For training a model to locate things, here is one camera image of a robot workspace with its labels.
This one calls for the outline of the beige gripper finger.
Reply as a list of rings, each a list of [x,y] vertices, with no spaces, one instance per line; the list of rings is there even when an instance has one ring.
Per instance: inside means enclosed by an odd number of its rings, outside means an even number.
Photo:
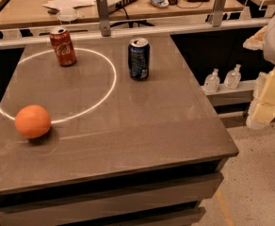
[[[269,73],[259,73],[255,81],[253,100],[248,110],[246,124],[250,129],[263,129],[275,119],[275,68]]]
[[[246,39],[243,43],[243,47],[252,51],[262,50],[264,45],[264,38],[267,28],[264,26],[254,35]]]

